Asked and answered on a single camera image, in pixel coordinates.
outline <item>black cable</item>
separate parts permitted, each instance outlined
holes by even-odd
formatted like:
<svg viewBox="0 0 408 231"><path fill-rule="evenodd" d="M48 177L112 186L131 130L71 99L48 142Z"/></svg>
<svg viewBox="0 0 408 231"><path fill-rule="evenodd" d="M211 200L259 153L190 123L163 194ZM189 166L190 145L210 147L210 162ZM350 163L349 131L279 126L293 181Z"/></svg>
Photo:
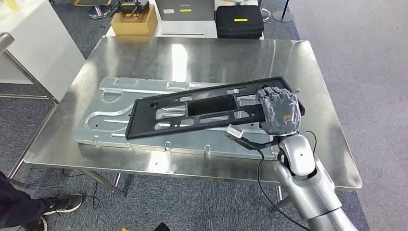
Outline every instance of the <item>black cable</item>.
<svg viewBox="0 0 408 231"><path fill-rule="evenodd" d="M66 177L70 177L70 178L80 177L80 176L84 176L84 175L85 175L84 173L77 174L77 175L68 175L68 174L65 173L65 169L64 169L64 168L62 169L61 174L63 174L63 175L66 176ZM99 204L101 203L101 201L99 200L99 198L95 196L97 190L98 190L98 183L95 181L95 190L93 191L93 195L92 195L92 196L83 195L84 197L90 197L90 198L92 198L92 208L93 208L93 210L96 210L96 209L99 207Z"/></svg>
<svg viewBox="0 0 408 231"><path fill-rule="evenodd" d="M315 138L315 147L313 147L313 155L315 154L316 145L318 144L318 139L316 139L316 135L312 131L306 131L312 133L313 137Z"/></svg>
<svg viewBox="0 0 408 231"><path fill-rule="evenodd" d="M265 193L264 189L262 188L261 185L261 180L260 180L260 169L261 169L261 163L265 160L265 156L264 154L261 152L261 150L257 149L257 151L259 152L259 154L261 154L262 159L258 164L258 168L257 168L257 174L258 174L258 184L259 184L259 188L261 189L262 193L264 194L264 196L268 199L268 201L270 202L270 204L278 211L280 212L280 214L282 214L284 217L286 217L288 220L290 220L291 222L293 222L293 224L299 226L300 228L310 231L310 229L306 226L303 226L301 224L299 224L298 222L296 222L295 220L293 220L292 218L290 218L288 215L284 214L280 209L278 209L278 207L276 207L276 205L271 201L271 199L268 197L268 195Z"/></svg>

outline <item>sneaker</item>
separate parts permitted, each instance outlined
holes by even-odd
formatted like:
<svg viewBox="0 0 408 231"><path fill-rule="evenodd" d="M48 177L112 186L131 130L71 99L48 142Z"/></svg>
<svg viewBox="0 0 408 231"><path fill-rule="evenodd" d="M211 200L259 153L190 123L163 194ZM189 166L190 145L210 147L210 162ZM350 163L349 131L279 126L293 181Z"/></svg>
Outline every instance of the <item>sneaker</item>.
<svg viewBox="0 0 408 231"><path fill-rule="evenodd" d="M82 195L79 193L71 194L67 197L53 198L54 205L44 215L53 213L70 213L77 210L82 204Z"/></svg>
<svg viewBox="0 0 408 231"><path fill-rule="evenodd" d="M25 231L47 231L48 225L43 217L40 217L39 220L34 220L27 222L22 225Z"/></svg>

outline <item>metal panel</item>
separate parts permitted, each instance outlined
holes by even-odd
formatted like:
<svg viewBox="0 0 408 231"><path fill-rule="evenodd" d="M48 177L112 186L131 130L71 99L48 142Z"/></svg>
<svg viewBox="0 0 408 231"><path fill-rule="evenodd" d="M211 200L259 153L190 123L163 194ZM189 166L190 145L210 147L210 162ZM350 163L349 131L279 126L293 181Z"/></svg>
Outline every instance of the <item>metal panel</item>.
<svg viewBox="0 0 408 231"><path fill-rule="evenodd" d="M249 151L225 138L225 128L211 128L174 135L155 136L127 140L125 130L129 121L135 99L146 98L157 94L174 93L202 87L219 86L217 83L180 83L166 80L145 80L139 78L106 77L89 104L74 139L79 143L107 147L133 148L152 151L169 151L171 153L207 154L239 158L259 159L259 153ZM255 103L255 98L246 103ZM185 110L169 110L157 116L174 116L185 113ZM268 142L272 137L262 131L258 123L240 125L246 136L259 142ZM266 159L272 159L273 153L265 150Z"/></svg>

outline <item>black plastic frame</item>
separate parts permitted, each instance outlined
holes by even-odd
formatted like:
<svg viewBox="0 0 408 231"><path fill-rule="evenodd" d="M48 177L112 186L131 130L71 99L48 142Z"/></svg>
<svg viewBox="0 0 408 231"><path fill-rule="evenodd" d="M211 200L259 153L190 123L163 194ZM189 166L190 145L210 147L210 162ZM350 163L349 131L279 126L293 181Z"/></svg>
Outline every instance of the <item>black plastic frame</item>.
<svg viewBox="0 0 408 231"><path fill-rule="evenodd" d="M205 128L225 127L229 124L247 124L265 121L264 112L260 104L239 106L237 97L256 95L263 86L286 88L292 91L282 77L273 77L254 80L244 83L220 85L209 88L181 91L172 94L163 94L143 99L137 99L133 105L129 123L126 129L126 139L169 135L180 132L195 131ZM238 89L237 93L228 94L228 90ZM180 101L180 98L191 97L191 100ZM163 107L185 106L183 116L156 119L156 112ZM305 108L299 102L301 115ZM235 118L234 113L245 111L249 116ZM202 123L200 120L213 117L228 116L226 120ZM180 127L181 121L193 119L191 126ZM160 122L170 123L170 127L155 130L155 125Z"/></svg>

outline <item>robotic arm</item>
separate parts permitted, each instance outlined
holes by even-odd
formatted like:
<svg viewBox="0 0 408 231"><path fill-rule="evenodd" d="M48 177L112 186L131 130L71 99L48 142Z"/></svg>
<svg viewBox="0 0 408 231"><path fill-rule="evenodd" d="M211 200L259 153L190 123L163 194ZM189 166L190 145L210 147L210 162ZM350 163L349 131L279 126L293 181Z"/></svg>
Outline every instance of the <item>robotic arm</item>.
<svg viewBox="0 0 408 231"><path fill-rule="evenodd" d="M298 133L301 115L296 94L265 86L258 91L257 100L266 119L260 126L275 141L250 142L232 125L227 129L227 137L250 150L279 145L281 152L274 170L299 216L307 221L311 230L357 231L341 208L330 176L306 137Z"/></svg>

